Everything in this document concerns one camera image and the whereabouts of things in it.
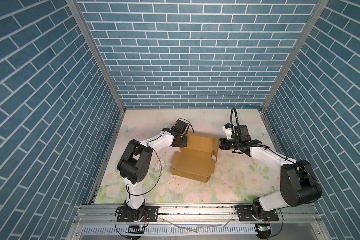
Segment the brown cardboard box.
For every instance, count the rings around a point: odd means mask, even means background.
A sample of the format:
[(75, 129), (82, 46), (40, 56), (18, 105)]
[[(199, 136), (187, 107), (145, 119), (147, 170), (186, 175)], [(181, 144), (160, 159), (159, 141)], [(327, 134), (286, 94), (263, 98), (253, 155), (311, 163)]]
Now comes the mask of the brown cardboard box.
[(187, 146), (176, 152), (170, 167), (172, 175), (207, 183), (215, 172), (219, 141), (213, 135), (187, 134)]

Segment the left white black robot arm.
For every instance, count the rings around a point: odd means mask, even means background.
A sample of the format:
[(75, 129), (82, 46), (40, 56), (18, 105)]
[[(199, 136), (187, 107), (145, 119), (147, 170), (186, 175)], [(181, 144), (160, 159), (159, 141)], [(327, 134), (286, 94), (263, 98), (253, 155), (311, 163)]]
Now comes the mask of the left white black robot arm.
[(126, 184), (127, 206), (138, 210), (145, 204), (142, 181), (148, 174), (153, 154), (163, 148), (184, 148), (187, 146), (187, 133), (178, 133), (174, 130), (163, 129), (158, 135), (143, 140), (131, 140), (127, 144), (117, 165), (117, 170)]

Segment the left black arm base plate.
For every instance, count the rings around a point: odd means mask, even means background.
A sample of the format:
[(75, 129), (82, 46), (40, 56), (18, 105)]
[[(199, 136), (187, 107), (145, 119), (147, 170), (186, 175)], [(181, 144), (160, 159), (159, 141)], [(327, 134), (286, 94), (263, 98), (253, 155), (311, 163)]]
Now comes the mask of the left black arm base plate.
[(143, 222), (144, 217), (148, 217), (146, 222), (157, 222), (159, 214), (158, 206), (142, 205), (138, 210), (130, 208), (128, 205), (121, 205), (116, 214), (116, 222), (132, 223)]

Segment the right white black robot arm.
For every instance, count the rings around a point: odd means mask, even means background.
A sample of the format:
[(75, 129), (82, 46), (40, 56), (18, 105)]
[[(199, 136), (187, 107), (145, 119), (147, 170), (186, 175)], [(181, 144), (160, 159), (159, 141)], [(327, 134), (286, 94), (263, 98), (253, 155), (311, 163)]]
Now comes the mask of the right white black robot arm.
[(322, 197), (322, 187), (315, 177), (311, 164), (306, 160), (290, 159), (258, 140), (239, 143), (237, 139), (221, 138), (219, 148), (231, 150), (234, 154), (246, 154), (280, 174), (280, 189), (256, 198), (252, 206), (254, 214), (310, 204)]

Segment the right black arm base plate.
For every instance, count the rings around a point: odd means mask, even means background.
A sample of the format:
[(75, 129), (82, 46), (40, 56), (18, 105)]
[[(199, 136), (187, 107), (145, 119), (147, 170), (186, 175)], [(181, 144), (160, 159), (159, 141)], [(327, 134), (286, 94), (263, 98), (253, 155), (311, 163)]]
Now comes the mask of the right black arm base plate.
[(251, 221), (279, 221), (279, 216), (276, 210), (264, 211), (258, 205), (236, 205), (234, 206), (240, 222), (251, 222)]

